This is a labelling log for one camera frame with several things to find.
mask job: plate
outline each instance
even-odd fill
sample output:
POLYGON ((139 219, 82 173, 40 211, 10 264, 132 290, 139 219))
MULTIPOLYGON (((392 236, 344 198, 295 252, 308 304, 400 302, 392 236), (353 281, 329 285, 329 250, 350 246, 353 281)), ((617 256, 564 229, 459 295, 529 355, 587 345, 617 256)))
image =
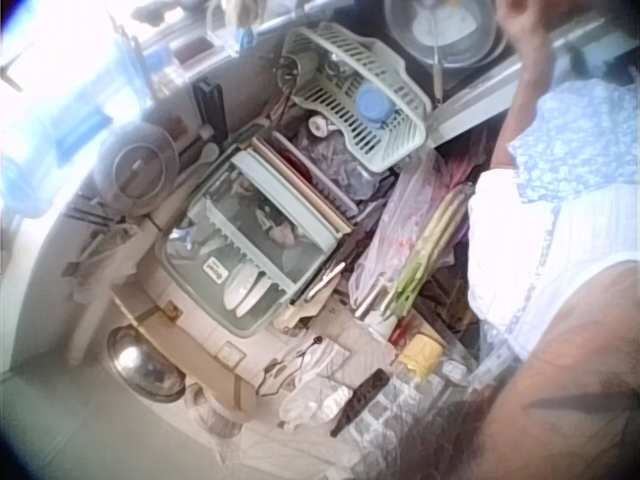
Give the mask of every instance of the plate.
POLYGON ((262 296, 267 293, 269 287, 273 282, 269 277, 262 277, 256 286, 253 287, 247 298, 240 304, 240 306, 236 309, 236 315, 238 317, 242 317, 246 314, 253 306, 258 303, 258 301, 262 298, 262 296))
POLYGON ((242 302, 253 287, 259 273, 260 270, 252 263, 241 263, 231 272, 222 297, 227 310, 233 310, 242 302))

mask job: stainless steel bowl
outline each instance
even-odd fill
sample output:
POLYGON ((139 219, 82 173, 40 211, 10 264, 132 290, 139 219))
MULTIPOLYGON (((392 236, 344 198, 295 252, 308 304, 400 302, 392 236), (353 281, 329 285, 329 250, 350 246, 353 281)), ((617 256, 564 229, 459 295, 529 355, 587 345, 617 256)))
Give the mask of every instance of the stainless steel bowl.
MULTIPOLYGON (((411 55, 428 65, 433 63, 434 49, 418 41, 413 34, 418 0, 385 0, 385 17, 391 35, 411 55)), ((460 0, 474 18, 477 27, 453 43, 438 46, 440 62, 445 68, 469 67, 489 53, 496 36, 497 24, 490 0, 460 0)))
POLYGON ((109 333, 107 351, 115 371, 138 395, 158 403, 173 403, 184 395, 185 374, 132 325, 109 333))

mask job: person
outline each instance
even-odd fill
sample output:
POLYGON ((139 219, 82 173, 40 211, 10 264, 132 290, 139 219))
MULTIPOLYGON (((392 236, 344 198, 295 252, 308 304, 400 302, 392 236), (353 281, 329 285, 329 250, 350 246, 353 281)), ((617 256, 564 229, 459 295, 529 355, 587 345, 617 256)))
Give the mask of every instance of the person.
POLYGON ((469 205, 469 302, 518 368, 414 419, 363 478, 640 478, 637 78, 552 89, 548 6, 496 7, 522 68, 469 205))

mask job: plastic drainer basket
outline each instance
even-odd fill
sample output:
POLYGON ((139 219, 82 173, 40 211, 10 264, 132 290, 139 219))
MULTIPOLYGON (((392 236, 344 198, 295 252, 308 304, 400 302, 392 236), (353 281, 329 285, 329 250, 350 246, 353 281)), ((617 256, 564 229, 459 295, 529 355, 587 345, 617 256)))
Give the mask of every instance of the plastic drainer basket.
POLYGON ((315 74, 299 72, 299 84, 291 98, 338 125, 349 150, 369 170, 382 172, 424 143, 431 101, 408 77, 404 61, 389 47, 323 22, 315 30, 300 27, 287 34, 283 56, 293 57, 304 68, 313 65, 305 55, 309 52, 319 60, 315 74), (346 79, 328 75, 323 62, 332 53, 353 67, 354 74, 346 79), (380 128, 363 121, 356 111, 356 93, 365 81, 382 90, 396 106, 391 119, 380 128))

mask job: blue lid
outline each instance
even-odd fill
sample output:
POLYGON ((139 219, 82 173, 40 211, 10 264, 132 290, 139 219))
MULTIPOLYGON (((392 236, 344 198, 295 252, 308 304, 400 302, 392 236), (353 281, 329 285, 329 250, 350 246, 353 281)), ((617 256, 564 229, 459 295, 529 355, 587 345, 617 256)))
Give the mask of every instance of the blue lid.
POLYGON ((382 90, 365 83, 356 94, 356 110, 363 120, 380 126, 393 116, 396 106, 382 90))

